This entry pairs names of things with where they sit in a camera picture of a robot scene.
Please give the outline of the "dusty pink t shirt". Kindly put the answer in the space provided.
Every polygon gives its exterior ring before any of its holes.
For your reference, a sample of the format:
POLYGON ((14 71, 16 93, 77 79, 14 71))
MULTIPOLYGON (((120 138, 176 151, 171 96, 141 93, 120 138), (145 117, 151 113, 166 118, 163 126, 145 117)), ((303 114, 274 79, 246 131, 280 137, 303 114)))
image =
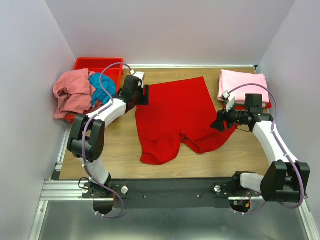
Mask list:
POLYGON ((61 75, 53 86, 53 94, 57 99, 54 119, 63 119, 68 114, 83 114, 93 107, 92 96, 96 88, 89 81, 93 74, 93 71, 83 68, 61 75))

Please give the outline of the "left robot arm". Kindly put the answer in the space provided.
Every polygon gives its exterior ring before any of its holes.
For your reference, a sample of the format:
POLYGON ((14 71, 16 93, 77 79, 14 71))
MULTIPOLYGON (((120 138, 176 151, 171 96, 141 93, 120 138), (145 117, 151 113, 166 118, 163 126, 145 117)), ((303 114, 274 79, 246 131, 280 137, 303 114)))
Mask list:
POLYGON ((103 194, 114 192, 111 174, 102 161, 106 128, 136 106, 147 106, 149 91, 150 86, 145 84, 145 73, 135 72, 125 77, 123 87, 105 106, 74 118, 67 150, 80 160, 88 174, 88 181, 103 194))

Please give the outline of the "red t shirt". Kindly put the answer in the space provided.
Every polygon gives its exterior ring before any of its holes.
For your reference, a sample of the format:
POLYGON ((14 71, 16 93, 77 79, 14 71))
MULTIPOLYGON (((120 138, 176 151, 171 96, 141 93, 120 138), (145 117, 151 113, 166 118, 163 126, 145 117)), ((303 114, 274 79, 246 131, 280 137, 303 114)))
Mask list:
POLYGON ((203 77, 153 84, 149 104, 138 105, 135 119, 142 148, 140 161, 163 165, 178 156, 181 144, 196 154, 222 147, 236 128, 211 128, 217 111, 203 77))

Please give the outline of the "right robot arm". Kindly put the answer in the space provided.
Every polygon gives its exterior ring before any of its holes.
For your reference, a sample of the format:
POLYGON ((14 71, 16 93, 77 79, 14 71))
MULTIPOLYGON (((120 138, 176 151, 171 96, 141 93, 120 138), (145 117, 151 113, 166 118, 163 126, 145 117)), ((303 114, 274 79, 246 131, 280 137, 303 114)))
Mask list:
POLYGON ((232 127, 248 126, 269 162, 265 175, 237 171, 233 175, 233 185, 261 194, 266 202, 278 202, 287 208, 299 207, 305 198, 311 170, 307 163, 300 162, 292 155, 285 145, 274 118, 264 112, 262 95, 246 94, 244 110, 236 109, 235 94, 225 91, 221 97, 226 105, 217 112, 211 128, 224 132, 232 127))

